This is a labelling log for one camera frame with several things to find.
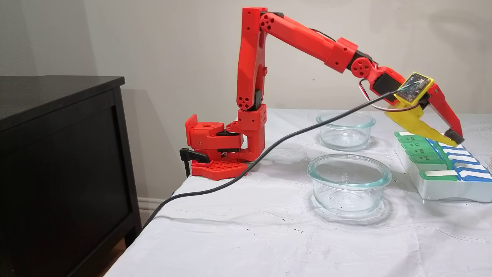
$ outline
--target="wooden floor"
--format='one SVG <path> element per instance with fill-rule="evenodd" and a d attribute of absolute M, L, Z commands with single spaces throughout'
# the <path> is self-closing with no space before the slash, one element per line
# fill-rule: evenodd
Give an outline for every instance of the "wooden floor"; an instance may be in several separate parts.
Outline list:
<path fill-rule="evenodd" d="M 111 268 L 111 266 L 116 262 L 116 260 L 118 260 L 118 258 L 123 254 L 125 249 L 126 249 L 126 246 L 124 244 L 124 240 L 121 240 L 115 246 L 115 248 L 113 248 L 113 250 L 111 250 L 111 253 L 109 254 L 110 257 L 109 257 L 108 264 L 103 269 L 103 271 L 100 274 L 98 274 L 96 277 L 103 277 L 106 274 L 106 272 L 108 272 L 108 270 Z"/>

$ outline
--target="baseboard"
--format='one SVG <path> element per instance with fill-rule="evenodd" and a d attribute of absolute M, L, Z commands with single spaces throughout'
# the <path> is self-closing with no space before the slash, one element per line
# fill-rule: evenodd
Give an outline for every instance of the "baseboard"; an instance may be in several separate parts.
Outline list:
<path fill-rule="evenodd" d="M 150 215 L 163 201 L 163 199 L 138 197 L 138 207 L 140 209 L 140 219 L 142 220 L 142 225 L 145 224 Z"/>

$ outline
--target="cabinet door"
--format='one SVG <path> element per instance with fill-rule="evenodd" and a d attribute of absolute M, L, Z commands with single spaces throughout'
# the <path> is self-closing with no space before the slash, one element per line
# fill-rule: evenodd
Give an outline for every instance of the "cabinet door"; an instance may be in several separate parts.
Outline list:
<path fill-rule="evenodd" d="M 18 276 L 66 276 L 130 213 L 109 91 L 0 133 L 0 217 Z"/>

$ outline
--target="wire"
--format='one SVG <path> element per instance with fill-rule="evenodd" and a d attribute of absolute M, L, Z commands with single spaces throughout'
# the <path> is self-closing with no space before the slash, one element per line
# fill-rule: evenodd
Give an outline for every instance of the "wire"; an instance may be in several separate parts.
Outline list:
<path fill-rule="evenodd" d="M 369 95 L 368 93 L 366 92 L 366 90 L 364 89 L 364 87 L 362 86 L 362 81 L 364 80 L 367 80 L 367 79 L 362 79 L 360 82 L 359 82 L 359 88 L 361 89 L 362 91 L 362 94 L 364 94 L 364 97 L 366 97 L 367 101 L 370 101 L 370 98 L 369 98 Z M 410 86 L 412 86 L 413 84 L 416 84 L 416 83 L 419 83 L 418 81 L 417 82 L 414 82 L 414 83 L 411 83 L 411 84 L 408 84 L 406 86 L 403 86 L 401 88 L 399 88 L 397 91 L 401 91 L 401 90 L 406 90 L 408 89 Z M 397 109 L 392 109 L 392 108 L 383 108 L 383 107 L 379 107 L 379 106 L 376 106 L 374 104 L 372 104 L 371 106 L 373 106 L 374 108 L 378 109 L 378 110 L 382 110 L 382 111 L 390 111 L 390 112 L 397 112 L 397 111 L 406 111 L 406 110 L 411 110 L 411 109 L 415 109 L 416 107 L 418 107 L 420 104 L 419 103 L 416 103 L 415 105 L 413 106 L 410 106 L 410 107 L 406 107 L 406 108 L 397 108 Z"/>
<path fill-rule="evenodd" d="M 268 155 L 268 153 L 270 153 L 270 151 L 272 151 L 275 147 L 277 147 L 279 144 L 281 144 L 282 142 L 290 139 L 290 138 L 293 138 L 297 135 L 300 135 L 300 134 L 303 134 L 305 132 L 309 132 L 311 130 L 314 130 L 316 128 L 319 128 L 323 125 L 326 125 L 328 123 L 331 123 L 333 121 L 337 121 L 343 117 L 346 117 L 348 115 L 350 115 L 351 113 L 354 113 L 364 107 L 367 107 L 369 105 L 371 105 L 372 103 L 375 103 L 377 101 L 380 101 L 380 100 L 383 100 L 383 99 L 386 99 L 388 98 L 389 96 L 393 95 L 395 92 L 397 92 L 398 90 L 402 90 L 402 89 L 407 89 L 407 88 L 399 88 L 395 91 L 391 91 L 391 92 L 388 92 L 388 93 L 385 93 L 373 100 L 369 100 L 367 101 L 366 103 L 362 104 L 362 105 L 359 105 L 349 111 L 346 111 L 340 115 L 337 115 L 331 119 L 328 119 L 326 121 L 323 121 L 321 123 L 318 123 L 318 124 L 315 124 L 315 125 L 312 125 L 310 127 L 307 127 L 307 128 L 304 128 L 302 130 L 299 130 L 297 132 L 293 132 L 289 135 L 286 135 L 284 136 L 283 138 L 277 140 L 274 144 L 272 144 L 270 147 L 267 148 L 267 150 L 265 150 L 256 160 L 254 160 L 249 166 L 248 168 L 246 168 L 243 173 L 241 173 L 239 176 L 237 176 L 236 178 L 230 180 L 229 182 L 223 184 L 223 185 L 220 185 L 218 187 L 215 187 L 215 188 L 212 188 L 212 189 L 208 189 L 208 190 L 203 190 L 203 191 L 197 191 L 197 192 L 188 192 L 188 193 L 181 193 L 181 194 L 177 194 L 177 195 L 173 195 L 171 196 L 170 198 L 164 200 L 156 209 L 155 211 L 150 215 L 149 219 L 147 220 L 147 222 L 145 223 L 144 227 L 142 228 L 142 230 L 147 227 L 147 225 L 152 221 L 152 219 L 154 219 L 154 217 L 157 215 L 157 213 L 162 209 L 162 207 L 164 207 L 167 203 L 173 201 L 173 200 L 176 200 L 178 198 L 182 198 L 182 197 L 188 197 L 188 196 L 197 196 L 197 195 L 204 195 L 204 194 L 209 194 L 209 193 L 212 193 L 212 192 L 216 192 L 218 190 L 221 190 L 221 189 L 224 189 L 232 184 L 234 184 L 235 182 L 239 181 L 241 178 L 243 178 L 246 173 L 248 173 L 250 170 L 252 170 L 263 158 L 265 158 L 266 155 Z"/>
<path fill-rule="evenodd" d="M 312 29 L 312 28 L 310 28 L 310 29 L 311 29 L 311 30 L 313 30 L 313 31 L 315 31 L 315 32 L 317 32 L 317 33 L 320 33 L 320 34 L 324 35 L 325 37 L 327 37 L 327 38 L 329 38 L 329 39 L 331 39 L 331 40 L 333 40 L 333 41 L 336 41 L 336 40 L 334 40 L 331 36 L 329 36 L 329 35 L 327 35 L 327 34 L 323 33 L 322 31 L 318 31 L 318 30 L 316 30 L 316 29 Z"/>

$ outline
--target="pill organizer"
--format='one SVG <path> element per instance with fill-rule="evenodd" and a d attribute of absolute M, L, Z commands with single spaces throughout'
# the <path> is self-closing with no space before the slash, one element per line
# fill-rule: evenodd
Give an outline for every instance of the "pill organizer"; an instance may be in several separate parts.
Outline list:
<path fill-rule="evenodd" d="M 395 132 L 395 151 L 425 200 L 492 202 L 492 175 L 463 145 Z"/>

